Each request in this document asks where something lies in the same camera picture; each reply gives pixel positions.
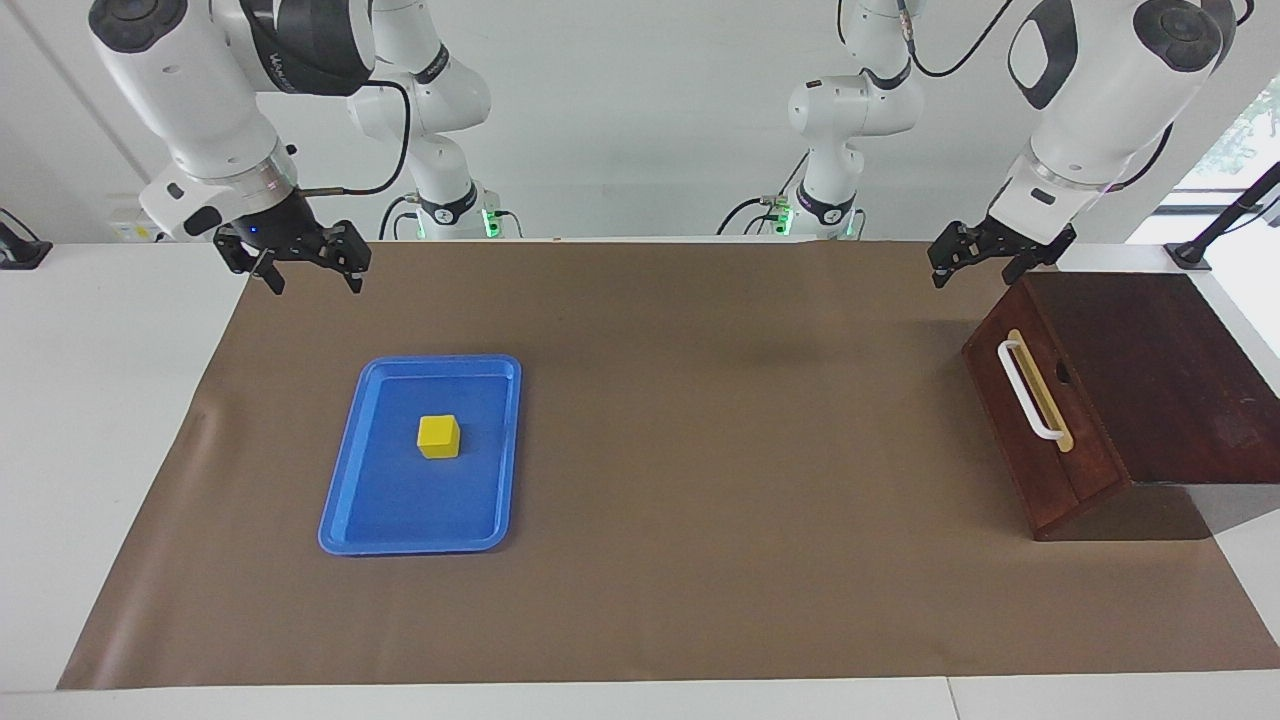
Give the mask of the brown table mat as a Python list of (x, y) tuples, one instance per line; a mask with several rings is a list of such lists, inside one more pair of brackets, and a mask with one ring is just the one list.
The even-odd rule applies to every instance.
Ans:
[[(1222, 551), (1030, 538), (922, 243), (381, 243), (250, 283), (63, 689), (1280, 667)], [(360, 372), (524, 369), (485, 553), (317, 542)]]

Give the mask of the yellow cube block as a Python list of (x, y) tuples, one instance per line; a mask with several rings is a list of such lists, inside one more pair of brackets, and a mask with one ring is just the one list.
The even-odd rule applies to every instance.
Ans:
[(428, 460), (460, 456), (461, 428), (452, 414), (425, 415), (419, 419), (416, 434), (419, 452)]

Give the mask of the white wall socket box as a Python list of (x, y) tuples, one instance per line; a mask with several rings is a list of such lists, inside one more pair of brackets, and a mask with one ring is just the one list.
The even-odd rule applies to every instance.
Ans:
[(115, 237), (125, 243), (157, 243), (168, 238), (141, 208), (116, 208), (109, 214), (108, 224)]

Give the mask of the dark wooden cabinet box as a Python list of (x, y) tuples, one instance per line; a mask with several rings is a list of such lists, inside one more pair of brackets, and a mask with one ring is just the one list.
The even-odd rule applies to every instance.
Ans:
[[(1121, 473), (1048, 525), (1033, 525), (1020, 501), (1037, 541), (1199, 541), (1280, 510), (1280, 396), (1189, 277), (1042, 272), (1021, 279), (1037, 274)], [(1042, 382), (1033, 360), (1014, 355), (1021, 346), (1011, 333), (998, 360), (1034, 433), (1062, 439), (1064, 430), (1036, 416), (1016, 377), (1020, 364), (1027, 380)]]

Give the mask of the bright window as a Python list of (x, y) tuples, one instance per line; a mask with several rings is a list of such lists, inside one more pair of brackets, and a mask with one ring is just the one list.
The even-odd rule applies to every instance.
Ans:
[(1280, 161), (1280, 74), (1224, 131), (1172, 192), (1244, 190), (1275, 161)]

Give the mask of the black desk mount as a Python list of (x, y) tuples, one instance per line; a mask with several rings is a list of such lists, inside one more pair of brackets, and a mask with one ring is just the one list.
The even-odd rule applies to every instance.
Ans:
[(52, 250), (19, 217), (0, 206), (0, 270), (33, 270)]

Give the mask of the black clamp stand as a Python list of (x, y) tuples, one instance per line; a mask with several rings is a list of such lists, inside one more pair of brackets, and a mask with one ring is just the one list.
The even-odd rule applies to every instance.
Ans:
[(1274, 163), (1249, 188), (1247, 188), (1231, 205), (1226, 206), (1202, 232), (1190, 241), (1183, 243), (1166, 243), (1165, 252), (1172, 263), (1189, 272), (1208, 272), (1212, 266), (1204, 259), (1210, 246), (1222, 234), (1245, 227), (1236, 224), (1244, 215), (1253, 214), (1254, 218), (1265, 214), (1272, 205), (1280, 202), (1280, 195), (1268, 206), (1260, 202), (1272, 195), (1280, 187), (1280, 161)]

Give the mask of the blue plastic tray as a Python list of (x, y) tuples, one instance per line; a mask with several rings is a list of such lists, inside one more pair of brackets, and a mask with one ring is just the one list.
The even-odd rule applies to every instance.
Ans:
[[(506, 354), (387, 356), (360, 373), (317, 528), (339, 557), (475, 553), (507, 536), (522, 384)], [(460, 456), (425, 459), (419, 419), (452, 414)]]

